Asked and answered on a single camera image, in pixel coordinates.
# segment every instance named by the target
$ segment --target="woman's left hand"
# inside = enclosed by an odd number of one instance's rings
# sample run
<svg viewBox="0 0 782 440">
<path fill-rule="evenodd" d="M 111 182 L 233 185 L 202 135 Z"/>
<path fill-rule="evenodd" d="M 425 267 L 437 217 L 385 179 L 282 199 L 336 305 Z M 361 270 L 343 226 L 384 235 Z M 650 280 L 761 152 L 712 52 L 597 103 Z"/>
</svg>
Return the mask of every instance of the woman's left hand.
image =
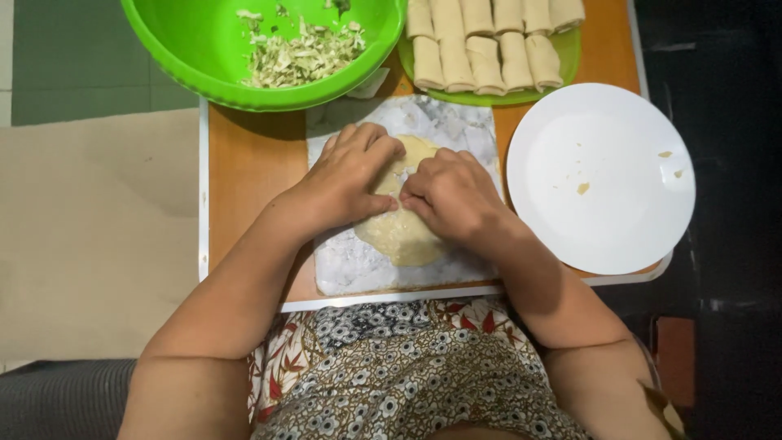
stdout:
<svg viewBox="0 0 782 440">
<path fill-rule="evenodd" d="M 320 158 L 301 182 L 279 196 L 309 218 L 310 234 L 397 209 L 391 196 L 369 193 L 378 173 L 405 154 L 399 139 L 381 125 L 348 124 L 329 138 Z"/>
</svg>

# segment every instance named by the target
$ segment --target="marble pattern board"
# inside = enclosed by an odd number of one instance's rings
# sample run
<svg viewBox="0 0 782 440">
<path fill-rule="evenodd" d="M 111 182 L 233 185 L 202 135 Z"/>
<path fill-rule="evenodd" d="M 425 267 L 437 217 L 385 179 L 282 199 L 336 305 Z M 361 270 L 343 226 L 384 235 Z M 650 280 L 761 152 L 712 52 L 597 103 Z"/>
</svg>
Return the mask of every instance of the marble pattern board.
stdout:
<svg viewBox="0 0 782 440">
<path fill-rule="evenodd" d="M 349 123 L 375 122 L 389 134 L 416 135 L 439 146 L 472 153 L 490 173 L 502 195 L 500 160 L 491 108 L 445 103 L 428 96 L 391 99 L 337 99 L 307 110 L 307 160 L 320 157 L 326 140 Z M 412 290 L 470 281 L 493 280 L 497 270 L 473 253 L 454 248 L 431 264 L 394 266 L 352 226 L 333 229 L 315 239 L 315 280 L 328 296 L 377 290 Z"/>
</svg>

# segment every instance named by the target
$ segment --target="woman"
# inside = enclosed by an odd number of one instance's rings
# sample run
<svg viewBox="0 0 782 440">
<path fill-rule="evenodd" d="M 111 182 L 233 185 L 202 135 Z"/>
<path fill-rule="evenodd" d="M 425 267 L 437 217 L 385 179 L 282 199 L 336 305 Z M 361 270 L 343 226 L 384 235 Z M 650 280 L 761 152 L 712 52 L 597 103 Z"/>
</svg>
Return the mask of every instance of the woman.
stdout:
<svg viewBox="0 0 782 440">
<path fill-rule="evenodd" d="M 324 308 L 273 325 L 302 245 L 398 208 L 368 187 L 404 154 L 376 124 L 332 137 L 149 342 L 119 438 L 669 438 L 633 335 L 467 152 L 424 159 L 399 200 L 498 267 L 542 360 L 486 299 Z"/>
</svg>

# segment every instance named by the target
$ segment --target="floral patterned blouse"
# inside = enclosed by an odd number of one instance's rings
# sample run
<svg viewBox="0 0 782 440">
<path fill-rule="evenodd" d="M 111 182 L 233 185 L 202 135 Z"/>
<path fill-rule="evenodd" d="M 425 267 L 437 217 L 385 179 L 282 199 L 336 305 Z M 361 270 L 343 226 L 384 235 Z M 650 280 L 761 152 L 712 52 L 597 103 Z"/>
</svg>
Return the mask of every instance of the floral patterned blouse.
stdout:
<svg viewBox="0 0 782 440">
<path fill-rule="evenodd" d="M 590 438 L 507 310 L 480 298 L 280 316 L 249 358 L 253 440 L 426 438 L 459 422 Z"/>
</svg>

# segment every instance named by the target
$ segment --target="wooden table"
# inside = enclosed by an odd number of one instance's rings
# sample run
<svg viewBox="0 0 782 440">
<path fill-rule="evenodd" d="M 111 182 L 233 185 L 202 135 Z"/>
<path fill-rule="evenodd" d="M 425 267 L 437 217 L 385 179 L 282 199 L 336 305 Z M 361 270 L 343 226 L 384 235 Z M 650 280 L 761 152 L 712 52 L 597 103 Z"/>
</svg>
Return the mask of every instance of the wooden table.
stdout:
<svg viewBox="0 0 782 440">
<path fill-rule="evenodd" d="M 582 55 L 575 83 L 601 82 L 645 94 L 645 73 L 632 0 L 585 0 Z M 378 96 L 414 91 L 396 50 L 383 64 L 390 69 Z M 518 122 L 532 104 L 495 107 L 497 148 L 502 169 Z M 307 172 L 304 112 L 254 114 L 215 104 L 201 105 L 200 275 L 203 279 L 273 197 Z M 591 285 L 637 283 L 660 276 L 670 261 L 623 276 L 596 276 L 575 270 Z M 454 289 L 330 298 L 317 292 L 312 246 L 305 246 L 291 271 L 283 311 L 369 301 L 452 298 L 499 291 L 485 283 Z"/>
</svg>

